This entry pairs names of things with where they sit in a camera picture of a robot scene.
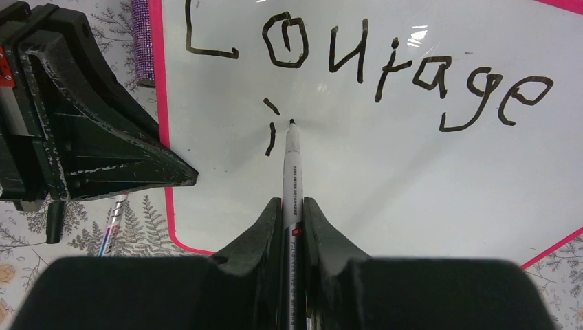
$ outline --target floral pattern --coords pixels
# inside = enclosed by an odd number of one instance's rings
[[[46,3],[27,2],[31,7]],[[157,118],[155,92],[138,87],[134,77],[129,0],[51,2],[87,15],[98,46],[118,80]],[[168,237],[164,201],[162,189],[130,194],[114,255],[189,254]],[[26,293],[52,261],[62,256],[97,254],[112,205],[112,199],[67,203],[61,243],[47,245],[44,230],[48,201],[35,213],[18,212],[11,203],[0,203],[0,330],[8,329]],[[579,236],[525,270],[545,301],[556,329],[583,330],[582,259],[583,236]]]

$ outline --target purple glitter object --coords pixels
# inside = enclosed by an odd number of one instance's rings
[[[131,0],[135,79],[142,87],[155,87],[152,30],[148,0]]]

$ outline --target black marker writing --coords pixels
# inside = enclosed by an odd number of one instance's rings
[[[190,5],[192,3],[192,0],[186,0],[186,4],[184,6],[184,12],[186,13],[186,50],[194,53],[194,54],[198,54],[198,55],[211,55],[211,56],[220,56],[220,57],[226,57],[226,58],[233,58],[233,59],[238,59],[239,58],[239,51],[237,50],[237,48],[231,48],[231,53],[229,52],[223,52],[221,50],[212,50],[212,49],[200,49],[200,48],[194,48],[193,44],[192,44],[192,38],[193,38],[193,23],[192,20],[190,18]]]
[[[264,98],[264,99],[263,99],[263,103],[265,103],[265,105],[267,105],[267,106],[268,106],[268,107],[269,107],[271,110],[273,110],[273,111],[274,111],[274,113],[275,113],[276,115],[278,115],[278,116],[279,116],[279,110],[277,109],[277,107],[276,107],[276,106],[275,106],[273,103],[271,103],[271,101],[270,101],[270,99],[269,99],[269,98]]]
[[[385,67],[383,67],[383,73],[381,75],[381,78],[379,79],[379,86],[377,87],[377,93],[375,95],[375,102],[379,103],[382,99],[382,89],[384,86],[384,82],[386,81],[386,76],[388,75],[389,72],[398,72],[401,71],[402,69],[406,69],[408,67],[411,67],[411,65],[413,65],[413,61],[412,60],[408,60],[405,63],[399,64],[396,67],[393,67],[393,64],[395,63],[395,56],[397,53],[397,47],[399,47],[399,38],[394,38],[393,42],[390,44],[390,46],[393,48],[393,52],[390,53],[390,59],[388,60],[388,63]]]
[[[269,124],[269,129],[271,130],[271,136],[269,137],[269,146],[265,151],[265,155],[268,157],[272,154],[272,149],[275,146],[275,124],[273,122]]]
[[[283,21],[282,25],[281,25],[281,33],[282,33],[282,37],[283,37],[283,43],[284,43],[285,47],[287,48],[287,50],[291,50],[291,47],[289,45],[289,37],[287,35],[287,28],[289,26],[297,25],[298,28],[300,29],[300,35],[302,36],[303,52],[300,55],[300,58],[298,59],[297,62],[290,62],[290,63],[282,62],[282,61],[278,60],[277,58],[275,58],[273,45],[272,45],[272,42],[270,41],[270,38],[267,35],[267,33],[272,28],[272,26],[275,24],[275,22],[279,22],[279,21]],[[263,36],[263,40],[265,41],[265,45],[267,46],[267,51],[269,52],[269,58],[272,60],[272,63],[277,67],[299,68],[302,66],[302,64],[304,63],[306,58],[308,58],[308,53],[309,53],[308,36],[306,33],[306,27],[304,26],[304,21],[299,17],[292,19],[291,15],[288,12],[283,12],[281,14],[277,14],[275,16],[272,16],[269,19],[269,21],[267,21],[267,23],[263,26],[263,31],[261,32],[261,35]]]
[[[525,98],[524,95],[522,95],[519,92],[520,86],[522,86],[525,83],[543,83],[546,85],[546,87],[544,88],[544,91],[542,91],[540,94],[538,94],[538,96],[534,100],[528,100]],[[509,126],[516,125],[515,122],[506,119],[506,116],[504,115],[504,108],[506,107],[508,100],[512,97],[512,98],[517,99],[520,103],[522,103],[524,105],[536,105],[537,103],[539,103],[542,100],[542,98],[544,98],[544,96],[547,93],[549,93],[549,91],[551,90],[551,87],[554,84],[555,83],[550,78],[531,76],[531,77],[526,77],[526,78],[522,79],[521,81],[517,82],[516,84],[512,85],[512,87],[510,87],[510,89],[508,90],[506,95],[504,95],[504,98],[502,99],[502,102],[500,103],[500,107],[498,108],[498,118],[500,119],[500,121],[504,125],[509,125]]]
[[[362,67],[364,66],[364,52],[366,51],[366,39],[369,35],[369,20],[362,20],[362,36],[360,37],[360,42],[356,48],[349,52],[338,64],[334,64],[334,58],[336,57],[336,34],[338,33],[338,26],[332,29],[332,34],[330,36],[330,56],[328,60],[328,70],[330,72],[338,71],[344,64],[346,64],[351,58],[358,54],[358,70],[356,71],[356,81],[362,84]]]
[[[421,74],[425,69],[425,65],[427,63],[433,62],[444,62],[444,64],[439,65],[439,67],[437,68],[437,72],[435,73],[435,77],[433,78],[433,82],[431,82],[431,84],[428,84],[419,79],[419,77],[421,77]],[[413,84],[421,88],[427,89],[428,91],[434,89],[437,85],[439,85],[439,97],[445,98],[446,94],[448,93],[448,90],[446,89],[446,70],[451,66],[451,64],[452,64],[451,56],[425,57],[421,61],[419,69],[417,70],[417,73],[413,77]]]
[[[472,71],[472,73],[467,77],[467,89],[469,89],[473,94],[482,98],[480,102],[480,106],[478,110],[474,114],[474,117],[462,126],[455,126],[455,127],[446,127],[446,113],[444,112],[441,114],[441,122],[439,123],[439,130],[442,132],[455,132],[455,131],[463,131],[464,129],[472,126],[484,110],[488,99],[490,98],[490,94],[498,87],[500,82],[502,81],[501,74],[491,74],[490,71],[492,70],[491,67],[479,67]],[[474,85],[474,79],[478,74],[488,74],[486,75],[486,88],[484,91],[481,91]]]

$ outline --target marker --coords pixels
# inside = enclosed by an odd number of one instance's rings
[[[127,194],[121,194],[115,198],[115,204],[111,209],[109,219],[107,219],[107,228],[105,228],[103,243],[101,244],[101,248],[99,249],[97,256],[111,256],[111,250],[113,244],[116,242],[116,237],[118,236],[120,224],[122,223],[122,218],[124,216],[124,206],[126,205],[126,200]]]
[[[283,160],[283,259],[280,318],[277,329],[306,329],[306,293],[303,284],[303,185],[300,135],[289,121]]]

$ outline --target whiteboard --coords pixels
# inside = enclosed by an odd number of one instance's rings
[[[530,0],[183,4],[153,27],[163,140],[200,172],[167,191],[181,246],[216,251],[281,196],[291,118],[304,195],[371,255],[522,264],[582,226],[583,17]]]

